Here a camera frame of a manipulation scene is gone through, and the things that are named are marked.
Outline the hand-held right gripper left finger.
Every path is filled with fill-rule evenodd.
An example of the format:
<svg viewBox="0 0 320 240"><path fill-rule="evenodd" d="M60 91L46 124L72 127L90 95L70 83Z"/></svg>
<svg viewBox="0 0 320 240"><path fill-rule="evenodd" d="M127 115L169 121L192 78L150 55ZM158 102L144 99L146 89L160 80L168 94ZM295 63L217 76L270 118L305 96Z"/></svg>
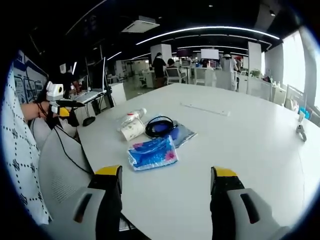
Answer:
<svg viewBox="0 0 320 240"><path fill-rule="evenodd" d="M117 240L122 213L122 166L99 169L57 208L46 226L51 240Z"/></svg>

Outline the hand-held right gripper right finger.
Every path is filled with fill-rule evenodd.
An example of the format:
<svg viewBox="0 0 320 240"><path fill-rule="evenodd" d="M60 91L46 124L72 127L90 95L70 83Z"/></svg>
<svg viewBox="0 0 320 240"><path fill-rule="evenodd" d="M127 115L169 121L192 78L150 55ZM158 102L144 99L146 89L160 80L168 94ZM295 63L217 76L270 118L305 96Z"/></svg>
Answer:
<svg viewBox="0 0 320 240"><path fill-rule="evenodd" d="M273 218L271 206L237 174L211 167L210 212L213 240L280 240L289 231Z"/></svg>

